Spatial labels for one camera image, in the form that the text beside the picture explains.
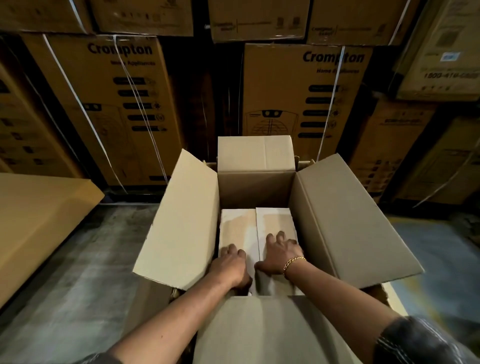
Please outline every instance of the hand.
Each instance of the hand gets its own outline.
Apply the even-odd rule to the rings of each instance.
[[[303,250],[297,241],[286,240],[283,231],[278,232],[276,239],[273,234],[268,234],[266,240],[266,258],[255,264],[255,269],[261,272],[268,275],[283,274],[283,267],[289,259],[303,256]]]
[[[247,289],[252,284],[252,278],[247,273],[247,255],[238,250],[235,244],[220,249],[220,257],[210,266],[210,273],[218,274],[225,279],[230,288]]]

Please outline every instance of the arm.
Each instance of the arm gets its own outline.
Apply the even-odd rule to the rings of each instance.
[[[267,256],[255,268],[267,274],[283,274],[286,262],[303,251],[295,240],[267,236]],[[373,361],[373,351],[381,333],[400,316],[366,293],[319,270],[304,259],[291,262],[286,277],[322,311],[345,342],[365,364]]]
[[[251,282],[245,252],[222,248],[201,281],[108,352],[123,364],[174,364],[227,292]]]

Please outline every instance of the cardboard flap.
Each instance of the cardboard flap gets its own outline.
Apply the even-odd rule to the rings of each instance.
[[[231,297],[200,329],[193,364],[352,364],[347,344],[305,296]]]
[[[182,150],[133,272],[190,288],[212,258],[218,208],[216,173]]]
[[[295,170],[290,135],[218,137],[218,172]]]
[[[423,272],[340,155],[298,176],[338,278],[363,288]]]

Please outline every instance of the appliance illustration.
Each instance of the appliance illustration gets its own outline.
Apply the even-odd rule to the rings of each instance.
[[[284,110],[252,111],[245,116],[244,135],[292,135],[298,114]]]

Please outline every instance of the crompton logo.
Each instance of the crompton logo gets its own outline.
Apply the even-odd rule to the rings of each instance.
[[[350,54],[346,52],[343,55],[342,63],[362,63],[364,59],[365,59],[364,54]],[[340,53],[316,54],[308,51],[303,54],[303,60],[305,62],[315,62],[315,61],[316,62],[335,62],[335,64],[338,64],[338,62],[340,62]]]
[[[95,43],[88,43],[87,46],[88,50],[94,54],[117,54],[117,50],[115,46],[99,46]],[[120,54],[124,54],[125,57],[128,57],[129,54],[153,54],[152,48],[149,46],[142,47],[142,46],[134,46],[130,44],[130,46],[122,45],[118,46]]]

